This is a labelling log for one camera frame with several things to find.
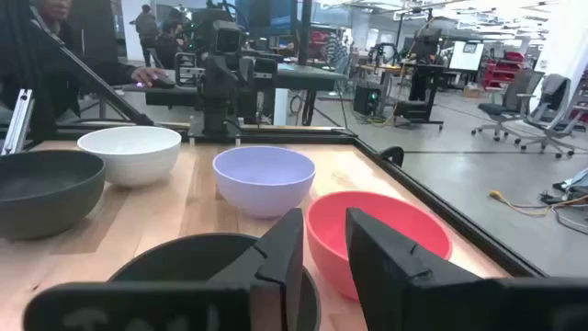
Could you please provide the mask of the dark grey bowl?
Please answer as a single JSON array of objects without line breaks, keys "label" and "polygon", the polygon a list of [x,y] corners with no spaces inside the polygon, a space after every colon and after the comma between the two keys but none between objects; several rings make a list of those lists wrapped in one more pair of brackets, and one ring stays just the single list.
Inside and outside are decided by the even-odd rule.
[{"label": "dark grey bowl", "polygon": [[60,234],[99,201],[106,164],[75,150],[0,156],[0,238],[32,240]]}]

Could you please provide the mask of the black desk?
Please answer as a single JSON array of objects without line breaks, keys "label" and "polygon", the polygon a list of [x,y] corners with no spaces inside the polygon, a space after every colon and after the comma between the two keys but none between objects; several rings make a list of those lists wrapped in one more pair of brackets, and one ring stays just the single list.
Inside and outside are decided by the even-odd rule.
[{"label": "black desk", "polygon": [[[255,90],[264,93],[264,110],[272,110],[274,125],[287,124],[288,116],[288,91],[305,91],[309,97],[308,104],[314,108],[314,101],[319,91],[332,91],[335,83],[345,80],[343,74],[337,74],[312,66],[298,65],[296,63],[279,63],[274,73],[254,70],[253,74]],[[162,101],[165,106],[173,106],[172,97],[186,96],[196,98],[198,89],[194,86],[172,86],[166,88],[143,86],[141,83],[125,85],[124,92],[145,93],[150,95],[166,95],[168,101]]]}]

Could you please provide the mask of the black floor computer box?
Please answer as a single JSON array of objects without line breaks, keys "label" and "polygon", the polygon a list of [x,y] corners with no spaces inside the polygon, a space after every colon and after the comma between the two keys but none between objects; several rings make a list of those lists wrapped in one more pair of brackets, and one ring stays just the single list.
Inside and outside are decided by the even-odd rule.
[{"label": "black floor computer box", "polygon": [[369,81],[356,83],[353,111],[362,115],[375,115],[382,96],[382,86]]}]

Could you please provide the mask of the aluminium profile post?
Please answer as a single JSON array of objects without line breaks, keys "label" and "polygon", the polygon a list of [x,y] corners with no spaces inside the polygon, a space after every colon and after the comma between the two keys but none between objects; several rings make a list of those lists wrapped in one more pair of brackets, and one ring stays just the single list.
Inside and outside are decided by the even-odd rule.
[{"label": "aluminium profile post", "polygon": [[21,89],[0,155],[17,154],[22,151],[33,108],[33,90]]}]

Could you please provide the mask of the black bowl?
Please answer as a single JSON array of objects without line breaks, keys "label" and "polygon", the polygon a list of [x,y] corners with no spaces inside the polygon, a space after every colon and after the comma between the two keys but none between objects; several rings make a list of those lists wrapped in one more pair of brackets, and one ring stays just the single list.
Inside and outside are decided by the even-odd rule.
[{"label": "black bowl", "polygon": [[[194,234],[165,242],[138,255],[109,279],[111,281],[201,281],[233,262],[256,242],[248,234]],[[302,271],[297,331],[320,331],[321,302],[315,282]]]}]

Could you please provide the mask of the black table clamp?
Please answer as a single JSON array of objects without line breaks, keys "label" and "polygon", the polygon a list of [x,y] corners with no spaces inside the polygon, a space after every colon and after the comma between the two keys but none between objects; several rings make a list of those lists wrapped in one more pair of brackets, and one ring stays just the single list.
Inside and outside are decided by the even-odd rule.
[{"label": "black table clamp", "polygon": [[379,158],[401,167],[404,160],[404,150],[400,146],[392,146],[379,152]]}]

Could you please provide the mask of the black table edge frame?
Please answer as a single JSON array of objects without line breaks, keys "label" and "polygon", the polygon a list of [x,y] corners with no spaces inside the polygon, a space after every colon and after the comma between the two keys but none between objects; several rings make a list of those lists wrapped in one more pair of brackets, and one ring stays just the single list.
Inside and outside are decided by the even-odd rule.
[{"label": "black table edge frame", "polygon": [[[361,140],[324,129],[243,133],[242,145],[288,147],[317,167],[309,197],[341,190],[387,195],[432,212],[453,243],[451,261],[481,277],[539,276],[540,270],[480,228],[465,214],[383,160]],[[51,238],[0,239],[0,281],[35,291],[57,283],[102,280],[131,258],[178,237],[212,232],[262,235],[270,220],[237,211],[218,193],[212,161],[232,148],[229,138],[185,143],[168,179],[142,188],[106,187],[87,221]]]}]

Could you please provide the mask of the black robot station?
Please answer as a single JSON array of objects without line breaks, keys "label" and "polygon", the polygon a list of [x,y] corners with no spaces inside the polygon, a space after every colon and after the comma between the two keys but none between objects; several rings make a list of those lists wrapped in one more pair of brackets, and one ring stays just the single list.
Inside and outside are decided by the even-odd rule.
[{"label": "black robot station", "polygon": [[431,114],[443,66],[436,62],[442,30],[423,28],[414,34],[413,43],[408,49],[402,67],[412,70],[411,86],[407,100],[395,104],[393,124],[410,126],[412,124],[437,125],[444,128],[442,120],[432,120]]}]

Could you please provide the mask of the white pillar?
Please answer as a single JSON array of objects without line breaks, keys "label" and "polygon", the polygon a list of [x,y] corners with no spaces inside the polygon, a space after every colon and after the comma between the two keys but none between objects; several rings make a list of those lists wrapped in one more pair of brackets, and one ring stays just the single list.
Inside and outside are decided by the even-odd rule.
[{"label": "white pillar", "polygon": [[588,65],[588,0],[559,0],[548,21],[548,35],[535,70],[571,80],[570,105]]}]

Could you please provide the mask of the white bowl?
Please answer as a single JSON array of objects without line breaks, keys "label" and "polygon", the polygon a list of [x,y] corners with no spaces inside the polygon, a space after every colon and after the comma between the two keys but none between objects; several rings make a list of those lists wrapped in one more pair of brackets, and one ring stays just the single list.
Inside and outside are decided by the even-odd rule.
[{"label": "white bowl", "polygon": [[155,126],[125,126],[90,132],[78,147],[106,164],[106,181],[122,187],[150,185],[175,166],[181,135]]}]

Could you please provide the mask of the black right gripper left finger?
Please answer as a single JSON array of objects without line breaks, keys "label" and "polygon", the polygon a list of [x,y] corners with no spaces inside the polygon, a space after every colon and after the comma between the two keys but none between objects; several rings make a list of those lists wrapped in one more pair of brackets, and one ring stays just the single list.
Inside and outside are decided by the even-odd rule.
[{"label": "black right gripper left finger", "polygon": [[303,221],[288,211],[209,279],[70,282],[37,294],[24,331],[295,331]]}]

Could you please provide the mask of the white board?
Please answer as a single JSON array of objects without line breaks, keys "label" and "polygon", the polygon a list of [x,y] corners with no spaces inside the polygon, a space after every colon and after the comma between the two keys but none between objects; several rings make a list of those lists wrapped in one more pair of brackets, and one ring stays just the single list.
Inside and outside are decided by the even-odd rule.
[{"label": "white board", "polygon": [[482,43],[457,40],[454,43],[448,68],[457,71],[477,71],[483,50]]}]

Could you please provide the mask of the lavender bowl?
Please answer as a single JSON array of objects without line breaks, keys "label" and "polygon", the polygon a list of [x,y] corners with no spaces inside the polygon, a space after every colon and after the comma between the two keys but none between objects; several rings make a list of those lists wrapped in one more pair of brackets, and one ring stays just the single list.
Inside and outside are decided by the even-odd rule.
[{"label": "lavender bowl", "polygon": [[274,146],[235,147],[216,155],[212,166],[222,197],[260,219],[298,207],[316,175],[309,157]]}]

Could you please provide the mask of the red bowl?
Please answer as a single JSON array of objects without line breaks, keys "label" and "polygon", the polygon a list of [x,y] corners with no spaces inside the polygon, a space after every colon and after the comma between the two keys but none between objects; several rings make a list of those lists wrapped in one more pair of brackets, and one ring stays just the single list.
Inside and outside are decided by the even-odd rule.
[{"label": "red bowl", "polygon": [[450,259],[453,244],[440,221],[409,202],[366,191],[339,191],[314,200],[306,230],[312,258],[322,277],[344,296],[357,300],[345,241],[345,212],[359,208],[436,255]]}]

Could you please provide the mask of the black frame strut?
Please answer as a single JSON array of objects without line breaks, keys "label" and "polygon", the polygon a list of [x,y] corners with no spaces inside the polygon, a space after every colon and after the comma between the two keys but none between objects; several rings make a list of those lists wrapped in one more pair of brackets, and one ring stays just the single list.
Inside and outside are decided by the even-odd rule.
[{"label": "black frame strut", "polygon": [[153,126],[154,122],[145,114],[139,112],[130,103],[119,96],[99,75],[88,67],[81,59],[72,53],[54,33],[52,33],[34,5],[29,6],[32,31],[40,39],[40,44],[51,49],[57,56],[57,64],[62,65],[65,71],[76,74],[77,78],[88,85],[102,100],[110,104],[123,117],[131,123],[143,126]]}]

